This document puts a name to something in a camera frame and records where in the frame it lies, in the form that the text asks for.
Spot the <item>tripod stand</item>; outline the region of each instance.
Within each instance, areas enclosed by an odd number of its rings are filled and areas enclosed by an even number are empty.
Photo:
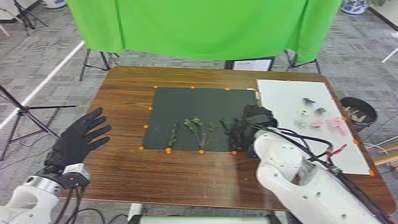
[[[60,108],[68,108],[68,107],[76,107],[76,106],[49,106],[49,107],[26,107],[20,105],[20,103],[17,102],[15,98],[12,97],[8,91],[4,90],[4,88],[0,86],[0,93],[4,95],[3,99],[12,103],[12,105],[17,107],[19,111],[17,111],[17,116],[15,116],[15,122],[13,122],[13,126],[10,128],[10,135],[8,135],[8,139],[6,139],[6,143],[4,143],[4,149],[3,149],[3,153],[1,153],[1,157],[0,157],[0,161],[3,161],[4,158],[4,154],[6,154],[6,150],[8,150],[8,144],[28,138],[29,136],[36,135],[38,133],[45,132],[51,134],[51,136],[54,138],[58,138],[56,133],[51,131],[49,129],[49,125],[54,119],[54,116],[58,114],[58,110]],[[33,114],[29,113],[29,110],[44,110],[44,109],[56,109],[51,115],[51,118],[45,122],[45,124],[40,122],[40,120],[36,119],[36,117],[33,116]],[[20,121],[20,117],[26,116],[26,118],[31,120],[31,122],[35,123],[35,125],[38,126],[40,130],[31,132],[29,134],[19,136],[17,138],[13,138],[13,133],[15,133],[15,128],[19,125],[19,121]]]
[[[36,22],[47,27],[45,23],[38,20],[38,18],[35,17],[35,15],[28,12],[26,8],[20,6],[17,0],[12,0],[13,1],[13,6],[15,6],[15,9],[17,9],[17,13],[19,13],[19,18],[20,18],[20,22],[22,22],[22,27],[24,27],[24,32],[26,32],[26,35],[28,35],[28,28],[33,30],[35,29],[35,26],[33,26],[33,23],[28,19],[28,15],[33,17],[33,20],[36,20]]]

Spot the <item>orange marker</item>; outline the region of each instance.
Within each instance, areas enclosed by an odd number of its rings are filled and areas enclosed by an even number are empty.
[[[374,177],[374,176],[376,176],[376,174],[374,174],[374,171],[372,171],[372,170],[369,170],[369,176],[371,176],[371,177]]]

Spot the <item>white paper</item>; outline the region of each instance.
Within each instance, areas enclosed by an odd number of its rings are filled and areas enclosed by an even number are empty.
[[[271,60],[267,60],[267,59],[234,61],[232,70],[267,71],[269,70],[269,62],[271,62]]]
[[[273,112],[278,127],[291,129],[301,135],[324,139],[333,144],[333,150],[346,144],[342,152],[331,157],[333,164],[344,173],[369,175],[369,166],[353,143],[346,123],[340,125],[346,134],[326,124],[326,120],[335,117],[340,118],[340,113],[324,84],[319,82],[257,80],[257,89],[262,107]],[[305,106],[301,98],[315,101],[312,106]],[[319,107],[326,110],[321,116],[314,114]],[[301,109],[308,111],[307,116],[298,114]],[[296,125],[296,120],[307,123],[305,127]],[[308,127],[308,124],[315,121],[323,122],[317,129]],[[307,143],[314,154],[319,154],[324,151],[324,145],[312,141],[307,141]]]

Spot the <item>gray carpet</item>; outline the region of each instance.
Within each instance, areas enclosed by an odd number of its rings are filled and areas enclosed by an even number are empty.
[[[49,27],[38,26],[26,37],[20,24],[3,24],[12,37],[0,33],[0,83],[22,99],[38,85],[56,63],[65,57],[79,42],[79,34],[74,26],[68,10],[49,11],[40,6],[33,9],[33,14],[44,20]],[[378,18],[365,13],[360,16],[339,14],[328,33],[328,38],[317,56],[321,72],[330,80],[339,97],[353,96],[363,99],[378,111],[378,121],[360,132],[365,142],[378,143],[398,134],[398,118],[378,129],[383,122],[398,114],[398,55],[385,64],[381,58],[398,47],[398,35]],[[86,69],[83,82],[77,82],[81,68],[83,50],[77,51],[58,74],[45,84],[29,105],[77,105],[76,108],[63,109],[52,123],[52,130],[60,132],[74,119],[83,115],[92,98],[100,86],[106,73],[95,69]],[[90,64],[100,66],[99,55],[92,52]],[[170,66],[184,68],[223,68],[223,61],[202,61],[175,59],[161,55],[125,52],[116,59],[118,65],[129,66]],[[276,57],[273,70],[285,70],[285,57]],[[314,65],[305,65],[291,70],[298,72],[315,72]],[[0,121],[12,111],[12,106],[0,99]],[[44,120],[51,111],[36,113]],[[24,121],[17,134],[35,130],[33,125]],[[3,146],[10,123],[0,130],[0,145]],[[49,136],[31,137],[20,143],[13,143],[4,162],[0,163],[0,204],[4,204],[12,189],[20,184],[26,176],[40,168],[44,154],[35,156],[51,146]],[[3,168],[10,163],[29,157],[17,165]],[[383,179],[398,200],[398,175],[386,172],[388,167],[379,166]],[[127,212],[127,204],[111,202],[83,201],[83,207],[93,207],[104,212],[106,220],[118,213]],[[187,208],[182,206],[145,206],[147,214],[161,215],[264,215],[266,212],[246,210],[216,210],[211,208]],[[83,214],[77,223],[99,223],[92,214]]]

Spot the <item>wall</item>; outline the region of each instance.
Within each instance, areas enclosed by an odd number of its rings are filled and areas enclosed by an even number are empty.
[[[17,2],[20,6],[26,8],[36,2],[36,0],[17,0]],[[13,15],[19,14],[12,0],[0,0],[0,8],[6,9]],[[3,10],[0,10],[0,20],[10,20],[10,19],[12,16],[8,15],[8,13],[3,12]]]
[[[383,6],[372,7],[372,9],[398,26],[398,0],[386,1]]]

